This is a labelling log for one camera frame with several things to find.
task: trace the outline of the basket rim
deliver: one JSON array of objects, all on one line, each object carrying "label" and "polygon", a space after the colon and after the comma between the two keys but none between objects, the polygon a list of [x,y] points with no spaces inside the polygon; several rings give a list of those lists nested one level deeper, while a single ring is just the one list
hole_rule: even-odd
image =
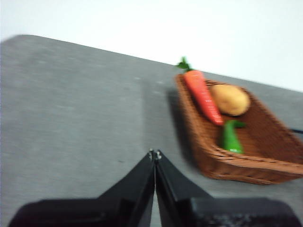
[{"label": "basket rim", "polygon": [[[211,79],[205,79],[208,82],[218,83],[218,84],[226,84],[231,85],[229,83],[217,81],[217,80],[211,80]],[[175,81],[177,83],[178,90],[180,92],[188,92],[185,88],[184,82],[183,82],[183,74],[178,74],[175,77]],[[277,124],[281,130],[286,133],[289,138],[296,144],[301,144],[301,141],[294,136],[288,128],[277,119],[277,117],[261,102],[257,99],[257,97],[249,92],[246,88],[240,87],[243,89],[246,93],[250,95],[250,97],[253,99],[253,101],[256,103],[256,105],[261,108],[266,115],[272,119],[272,121]],[[188,98],[182,97],[185,102],[189,102]],[[200,125],[192,124],[193,130],[197,135],[199,134],[205,134],[204,127],[200,127]],[[201,150],[203,150],[205,153],[207,153],[212,158],[217,159],[217,161],[228,163],[230,165],[235,166],[242,166],[242,167],[250,167],[250,168],[260,168],[260,169],[271,169],[279,172],[287,172],[290,174],[298,174],[303,175],[303,165],[293,162],[287,162],[287,161],[281,161],[274,158],[265,158],[265,157],[258,157],[258,156],[246,156],[244,154],[237,154],[233,152],[229,152],[227,150],[224,150],[217,146],[216,144],[208,144],[205,142],[203,137],[198,137],[196,139],[199,147]]]}]

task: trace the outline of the toy vegetable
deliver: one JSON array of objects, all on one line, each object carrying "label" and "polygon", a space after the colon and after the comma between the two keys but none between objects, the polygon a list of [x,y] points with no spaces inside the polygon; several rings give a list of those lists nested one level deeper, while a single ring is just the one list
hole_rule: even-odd
[{"label": "toy vegetable", "polygon": [[218,84],[211,86],[210,93],[223,114],[238,116],[245,113],[250,106],[249,96],[233,85]]},{"label": "toy vegetable", "polygon": [[185,69],[184,81],[194,96],[201,111],[214,124],[223,125],[223,119],[210,95],[203,73],[198,70],[191,69],[190,65],[186,62],[185,57],[182,58],[182,62],[177,66],[181,69]]},{"label": "toy vegetable", "polygon": [[243,154],[243,148],[238,141],[234,128],[242,128],[245,123],[237,120],[229,120],[224,124],[220,146],[235,153]]}]

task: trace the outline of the gray table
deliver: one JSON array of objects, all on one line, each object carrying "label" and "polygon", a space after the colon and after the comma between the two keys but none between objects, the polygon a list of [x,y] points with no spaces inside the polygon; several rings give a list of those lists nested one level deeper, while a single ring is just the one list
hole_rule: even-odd
[{"label": "gray table", "polygon": [[[199,173],[184,135],[171,65],[37,36],[1,44],[1,226],[44,198],[98,197],[160,148],[217,197],[267,196],[303,219],[303,179],[260,186]],[[303,129],[303,94],[206,73],[247,87]],[[155,199],[151,226],[160,226]]]}]

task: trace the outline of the black cable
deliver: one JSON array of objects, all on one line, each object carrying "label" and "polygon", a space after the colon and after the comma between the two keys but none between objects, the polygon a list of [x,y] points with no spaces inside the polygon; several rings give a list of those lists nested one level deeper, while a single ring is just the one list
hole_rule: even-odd
[{"label": "black cable", "polygon": [[303,130],[299,130],[299,129],[290,129],[290,130],[295,133],[303,134]]}]

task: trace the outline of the white wall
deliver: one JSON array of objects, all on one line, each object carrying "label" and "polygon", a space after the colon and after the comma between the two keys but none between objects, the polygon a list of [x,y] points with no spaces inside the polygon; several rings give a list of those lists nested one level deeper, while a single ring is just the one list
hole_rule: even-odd
[{"label": "white wall", "polygon": [[303,91],[303,0],[2,0],[18,34]]}]

